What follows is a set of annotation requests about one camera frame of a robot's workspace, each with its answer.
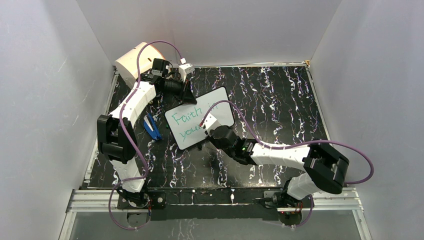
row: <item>blue object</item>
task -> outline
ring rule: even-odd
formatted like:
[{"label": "blue object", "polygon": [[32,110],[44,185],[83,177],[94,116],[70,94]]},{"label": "blue object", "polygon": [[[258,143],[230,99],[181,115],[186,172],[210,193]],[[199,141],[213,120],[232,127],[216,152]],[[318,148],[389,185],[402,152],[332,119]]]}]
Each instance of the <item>blue object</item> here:
[{"label": "blue object", "polygon": [[162,140],[161,133],[159,133],[158,127],[155,124],[155,121],[153,120],[152,115],[150,113],[147,113],[146,116],[144,116],[144,128],[146,129],[147,133],[150,135],[150,137],[154,140]]}]

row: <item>marble table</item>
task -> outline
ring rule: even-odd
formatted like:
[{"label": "marble table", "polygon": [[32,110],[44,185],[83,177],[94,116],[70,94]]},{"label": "marble table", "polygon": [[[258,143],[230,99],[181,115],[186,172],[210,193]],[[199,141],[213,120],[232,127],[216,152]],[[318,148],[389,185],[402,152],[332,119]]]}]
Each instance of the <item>marble table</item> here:
[{"label": "marble table", "polygon": [[[229,99],[241,109],[265,142],[293,144],[313,138],[327,139],[305,66],[202,67],[196,68],[188,78],[195,96],[225,86]],[[129,92],[130,88],[119,77],[109,111],[114,110]],[[171,96],[158,96],[135,125],[138,146],[149,162],[147,187],[279,187],[301,174],[298,169],[284,166],[241,165],[223,151],[216,150],[210,142],[203,142],[202,150],[195,146],[178,149],[165,120],[165,111],[177,105]],[[143,117],[147,113],[154,117],[163,140],[154,141],[146,133]],[[233,114],[236,133],[249,137],[244,123],[235,111]],[[141,160],[137,157],[136,161],[143,171]],[[112,164],[97,153],[86,187],[110,189],[117,181]]]}]

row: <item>small whiteboard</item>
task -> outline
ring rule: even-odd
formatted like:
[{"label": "small whiteboard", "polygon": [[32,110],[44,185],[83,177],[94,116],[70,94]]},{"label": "small whiteboard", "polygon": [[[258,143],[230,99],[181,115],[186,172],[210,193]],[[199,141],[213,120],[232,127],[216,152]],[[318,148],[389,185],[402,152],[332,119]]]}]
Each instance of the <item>small whiteboard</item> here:
[{"label": "small whiteboard", "polygon": [[[227,90],[221,86],[196,98],[197,104],[183,104],[165,112],[165,118],[175,138],[178,148],[184,150],[203,141],[205,130],[199,126],[206,111],[220,100],[228,100]],[[222,102],[212,111],[213,116],[221,125],[234,124],[233,111],[230,104]]]}]

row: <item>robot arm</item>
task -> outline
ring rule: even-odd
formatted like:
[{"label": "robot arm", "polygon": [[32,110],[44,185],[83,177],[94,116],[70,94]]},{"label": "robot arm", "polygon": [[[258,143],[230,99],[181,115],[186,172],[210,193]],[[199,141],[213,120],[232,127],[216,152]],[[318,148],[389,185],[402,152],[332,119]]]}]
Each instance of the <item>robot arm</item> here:
[{"label": "robot arm", "polygon": [[266,148],[255,139],[240,138],[232,129],[221,125],[208,114],[201,125],[207,139],[228,156],[243,165],[281,165],[306,173],[288,180],[283,194],[295,201],[318,191],[340,194],[345,183],[349,160],[328,143],[316,143],[290,149],[272,149],[285,144],[270,144]]},{"label": "robot arm", "polygon": [[[186,75],[192,72],[193,66],[190,63],[182,64],[178,68],[180,77],[169,79],[171,75],[177,76],[174,71],[170,71],[170,63],[166,60],[155,58],[152,67],[141,74],[140,84],[133,85],[129,95],[122,103],[109,115],[101,115],[97,119],[97,145],[98,150],[115,167],[120,179],[141,177],[136,163],[136,151],[124,134],[123,128],[137,144],[134,133],[134,126],[137,119],[145,107],[158,94],[171,94],[180,103],[196,104],[197,101],[190,89],[190,81],[186,80]],[[126,104],[122,112],[124,126],[120,123],[120,111]],[[134,205],[144,204],[142,191],[144,179],[126,181],[122,184],[121,195]]]}]

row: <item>white wall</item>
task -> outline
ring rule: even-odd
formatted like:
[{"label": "white wall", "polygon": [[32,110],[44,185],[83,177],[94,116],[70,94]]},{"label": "white wall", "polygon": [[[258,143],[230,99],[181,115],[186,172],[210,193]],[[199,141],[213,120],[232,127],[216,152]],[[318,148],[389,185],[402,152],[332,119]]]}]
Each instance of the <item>white wall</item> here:
[{"label": "white wall", "polygon": [[[422,0],[344,0],[311,61],[331,138],[374,162],[357,189],[376,240],[423,238],[423,13]],[[366,176],[348,156],[348,179]]]},{"label": "white wall", "polygon": [[0,233],[57,239],[113,68],[74,0],[0,7]]},{"label": "white wall", "polygon": [[77,2],[112,63],[142,41],[167,40],[205,66],[309,60],[341,0]]}]

